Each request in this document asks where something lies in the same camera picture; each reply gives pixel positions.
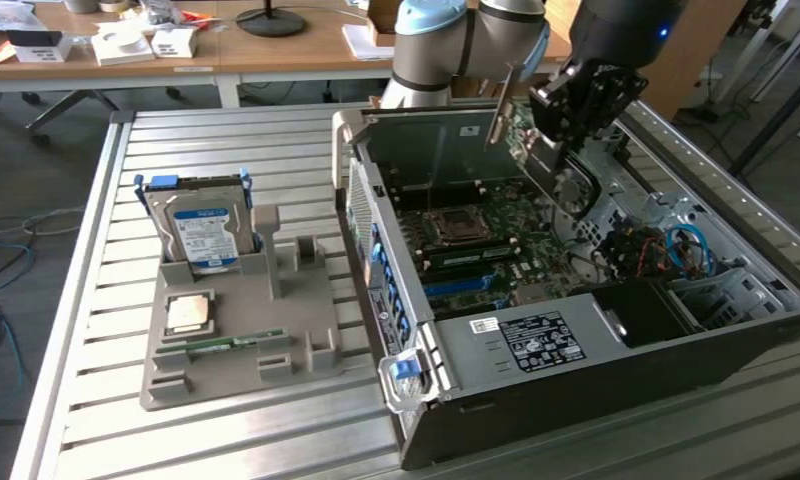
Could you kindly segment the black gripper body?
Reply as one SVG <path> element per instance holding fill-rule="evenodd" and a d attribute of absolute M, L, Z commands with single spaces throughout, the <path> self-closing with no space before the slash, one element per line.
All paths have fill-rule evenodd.
<path fill-rule="evenodd" d="M 564 72 L 580 76 L 611 68 L 638 74 L 655 61 L 682 12 L 682 1 L 582 1 Z"/>

